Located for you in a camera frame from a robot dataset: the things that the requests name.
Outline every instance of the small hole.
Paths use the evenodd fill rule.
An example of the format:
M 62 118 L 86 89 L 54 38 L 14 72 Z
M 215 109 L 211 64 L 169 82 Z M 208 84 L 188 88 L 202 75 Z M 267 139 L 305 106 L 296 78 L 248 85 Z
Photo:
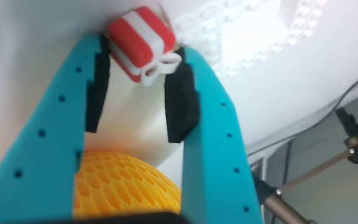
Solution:
M 82 161 L 82 150 L 76 150 L 75 151 L 75 169 L 76 172 L 80 170 L 81 167 L 81 161 Z
M 66 101 L 65 96 L 60 95 L 60 96 L 59 96 L 59 101 L 62 102 L 62 103 L 63 103 L 64 101 Z
M 15 178 L 19 179 L 22 176 L 23 176 L 23 172 L 20 169 L 15 171 Z
M 44 129 L 41 129 L 38 131 L 38 136 L 40 136 L 41 138 L 45 137 L 47 135 L 47 133 L 45 132 Z

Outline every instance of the yellow mesh ball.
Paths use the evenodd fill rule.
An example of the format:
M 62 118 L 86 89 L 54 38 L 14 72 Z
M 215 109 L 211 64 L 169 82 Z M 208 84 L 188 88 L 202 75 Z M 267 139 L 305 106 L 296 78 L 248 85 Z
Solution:
M 110 151 L 85 151 L 75 177 L 74 218 L 180 211 L 180 191 L 156 168 Z

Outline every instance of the white wall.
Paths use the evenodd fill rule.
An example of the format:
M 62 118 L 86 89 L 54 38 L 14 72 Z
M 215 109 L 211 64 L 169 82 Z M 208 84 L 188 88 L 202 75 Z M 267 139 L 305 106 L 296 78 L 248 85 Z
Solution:
M 358 99 L 346 106 L 358 120 Z M 292 180 L 325 160 L 343 152 L 346 134 L 335 116 L 293 142 L 288 180 Z M 285 146 L 269 160 L 267 180 L 280 186 L 283 178 Z M 342 161 L 295 187 L 283 198 L 307 219 L 319 224 L 358 223 L 358 166 Z M 266 223 L 271 214 L 266 213 Z

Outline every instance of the red and white striped block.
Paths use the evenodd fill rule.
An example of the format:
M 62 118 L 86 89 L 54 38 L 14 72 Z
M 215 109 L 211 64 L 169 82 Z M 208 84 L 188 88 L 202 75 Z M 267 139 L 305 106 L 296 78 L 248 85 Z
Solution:
M 147 7 L 127 13 L 109 26 L 111 57 L 134 82 L 153 84 L 159 74 L 175 72 L 173 32 Z

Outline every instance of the white surface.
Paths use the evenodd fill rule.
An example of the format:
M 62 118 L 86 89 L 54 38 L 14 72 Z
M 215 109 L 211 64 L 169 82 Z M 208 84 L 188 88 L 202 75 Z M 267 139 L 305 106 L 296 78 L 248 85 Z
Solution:
M 145 2 L 158 12 L 151 0 L 0 0 L 0 159 L 79 36 L 101 30 L 113 17 Z M 178 10 L 187 5 L 175 2 Z M 157 166 L 178 147 L 167 144 L 163 77 L 153 88 L 144 88 L 116 66 L 112 69 L 99 132 L 87 134 L 86 144 L 124 151 Z M 313 124 L 357 78 L 358 1 L 331 0 L 310 38 L 222 83 L 251 152 Z

